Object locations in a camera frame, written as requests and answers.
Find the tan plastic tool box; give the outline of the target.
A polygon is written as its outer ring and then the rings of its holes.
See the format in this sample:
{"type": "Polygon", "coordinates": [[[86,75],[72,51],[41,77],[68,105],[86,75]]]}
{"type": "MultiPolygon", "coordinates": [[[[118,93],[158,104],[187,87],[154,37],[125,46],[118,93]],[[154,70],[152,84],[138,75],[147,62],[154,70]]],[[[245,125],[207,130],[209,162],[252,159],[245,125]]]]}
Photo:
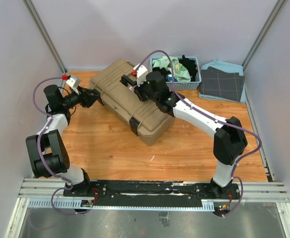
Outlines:
{"type": "Polygon", "coordinates": [[[153,145],[175,121],[161,112],[151,100],[142,102],[129,87],[121,83],[121,77],[131,75],[134,64],[117,59],[104,70],[91,77],[90,89],[100,93],[101,104],[116,115],[148,146],[153,145]]]}

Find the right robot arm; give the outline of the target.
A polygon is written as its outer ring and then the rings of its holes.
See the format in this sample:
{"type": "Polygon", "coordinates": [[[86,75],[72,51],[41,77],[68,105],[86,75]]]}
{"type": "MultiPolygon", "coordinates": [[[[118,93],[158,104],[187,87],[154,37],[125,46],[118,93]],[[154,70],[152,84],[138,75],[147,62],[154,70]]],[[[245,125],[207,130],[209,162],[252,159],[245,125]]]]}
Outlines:
{"type": "Polygon", "coordinates": [[[232,183],[235,164],[247,146],[240,120],[226,119],[197,107],[183,95],[171,91],[158,71],[137,74],[133,70],[131,75],[136,78],[132,86],[140,101],[151,100],[161,112],[189,122],[213,139],[213,154],[218,162],[210,181],[210,192],[216,198],[223,198],[232,183]]]}

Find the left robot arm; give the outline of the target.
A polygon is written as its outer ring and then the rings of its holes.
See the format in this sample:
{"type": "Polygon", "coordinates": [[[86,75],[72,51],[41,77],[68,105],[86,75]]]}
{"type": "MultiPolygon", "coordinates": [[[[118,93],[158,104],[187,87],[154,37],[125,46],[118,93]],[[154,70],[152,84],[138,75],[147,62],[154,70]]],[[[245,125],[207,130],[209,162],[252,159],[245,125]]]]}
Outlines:
{"type": "Polygon", "coordinates": [[[50,111],[44,128],[35,135],[26,138],[26,146],[34,176],[60,178],[66,182],[69,194],[88,196],[92,184],[88,174],[82,168],[70,163],[69,155],[62,141],[61,134],[68,127],[71,119],[70,109],[80,105],[91,107],[101,100],[100,92],[78,86],[77,91],[63,96],[56,85],[44,89],[50,111]]]}

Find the blue plastic basket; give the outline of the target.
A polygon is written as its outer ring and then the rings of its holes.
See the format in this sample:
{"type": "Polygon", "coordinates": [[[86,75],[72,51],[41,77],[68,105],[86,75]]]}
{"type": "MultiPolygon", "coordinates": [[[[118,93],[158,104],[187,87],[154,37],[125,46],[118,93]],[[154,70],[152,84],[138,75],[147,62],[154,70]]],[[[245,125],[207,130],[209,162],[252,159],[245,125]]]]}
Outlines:
{"type": "MultiPolygon", "coordinates": [[[[153,59],[158,59],[158,58],[160,58],[160,57],[152,57],[152,58],[150,58],[151,71],[153,71],[152,70],[152,60],[153,59]]],[[[195,76],[195,80],[194,81],[186,82],[186,83],[183,83],[183,82],[174,82],[174,87],[175,87],[176,90],[196,90],[197,87],[199,86],[199,84],[202,81],[201,72],[200,72],[200,65],[199,65],[198,58],[197,57],[186,57],[186,58],[189,58],[189,59],[192,59],[192,60],[195,60],[196,61],[196,64],[197,64],[197,74],[195,76]]],[[[172,81],[166,81],[166,84],[167,84],[167,86],[170,89],[173,88],[172,87],[172,81]]]]}

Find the green patterned cloth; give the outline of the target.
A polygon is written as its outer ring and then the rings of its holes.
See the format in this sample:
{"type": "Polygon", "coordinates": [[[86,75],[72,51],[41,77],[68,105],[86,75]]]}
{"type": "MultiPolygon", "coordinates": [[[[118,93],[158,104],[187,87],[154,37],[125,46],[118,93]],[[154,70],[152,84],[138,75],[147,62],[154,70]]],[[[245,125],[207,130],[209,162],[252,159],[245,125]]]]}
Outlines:
{"type": "Polygon", "coordinates": [[[180,63],[176,57],[167,56],[152,60],[153,71],[158,71],[165,77],[166,81],[172,81],[172,72],[174,73],[175,82],[190,82],[191,76],[188,69],[180,63]]]}

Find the black cloth in basket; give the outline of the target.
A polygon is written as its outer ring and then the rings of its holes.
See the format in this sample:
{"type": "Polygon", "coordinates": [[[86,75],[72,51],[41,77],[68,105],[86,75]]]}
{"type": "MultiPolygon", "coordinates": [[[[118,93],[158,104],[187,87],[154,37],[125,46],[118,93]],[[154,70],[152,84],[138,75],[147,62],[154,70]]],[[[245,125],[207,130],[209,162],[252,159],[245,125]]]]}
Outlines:
{"type": "Polygon", "coordinates": [[[188,69],[190,76],[191,76],[191,81],[194,81],[195,76],[197,74],[196,61],[193,59],[186,58],[185,55],[183,55],[181,58],[178,58],[178,59],[179,59],[180,63],[182,63],[188,69]]]}

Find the grey checked folded cloth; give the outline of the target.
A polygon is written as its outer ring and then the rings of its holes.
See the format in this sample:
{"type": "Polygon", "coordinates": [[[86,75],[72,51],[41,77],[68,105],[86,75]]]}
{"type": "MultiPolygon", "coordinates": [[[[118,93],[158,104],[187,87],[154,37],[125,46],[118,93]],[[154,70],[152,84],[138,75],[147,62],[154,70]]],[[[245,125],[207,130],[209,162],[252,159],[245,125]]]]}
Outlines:
{"type": "Polygon", "coordinates": [[[224,72],[214,67],[201,70],[201,96],[241,102],[245,77],[238,72],[224,72]]]}

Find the light blue folded cloth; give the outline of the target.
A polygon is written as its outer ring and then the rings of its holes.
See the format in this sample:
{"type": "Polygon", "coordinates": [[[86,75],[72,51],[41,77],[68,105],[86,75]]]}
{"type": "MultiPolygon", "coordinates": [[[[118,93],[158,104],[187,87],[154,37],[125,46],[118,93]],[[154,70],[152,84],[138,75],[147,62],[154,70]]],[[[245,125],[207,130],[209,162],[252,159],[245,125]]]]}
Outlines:
{"type": "MultiPolygon", "coordinates": [[[[210,66],[214,67],[216,69],[222,70],[224,72],[231,72],[231,73],[238,72],[240,75],[244,75],[243,67],[241,65],[224,62],[224,61],[219,60],[219,59],[215,59],[212,62],[203,65],[201,67],[201,70],[207,69],[210,66]]],[[[199,97],[200,98],[204,98],[204,99],[210,99],[210,100],[227,101],[227,100],[219,99],[219,98],[216,98],[216,97],[211,98],[210,96],[201,96],[200,93],[199,93],[199,97]]],[[[246,94],[245,94],[245,88],[243,87],[242,98],[241,98],[241,102],[240,103],[245,103],[245,101],[246,101],[246,94]]]]}

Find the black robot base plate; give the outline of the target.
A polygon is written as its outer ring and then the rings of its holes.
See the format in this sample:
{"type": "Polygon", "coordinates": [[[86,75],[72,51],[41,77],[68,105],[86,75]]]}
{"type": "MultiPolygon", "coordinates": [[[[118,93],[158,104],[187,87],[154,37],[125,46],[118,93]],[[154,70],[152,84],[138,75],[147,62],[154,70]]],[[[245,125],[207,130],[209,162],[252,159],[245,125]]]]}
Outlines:
{"type": "Polygon", "coordinates": [[[200,207],[203,199],[240,199],[236,183],[218,188],[211,182],[92,180],[63,192],[65,197],[94,197],[96,205],[115,207],[189,208],[200,207]]]}

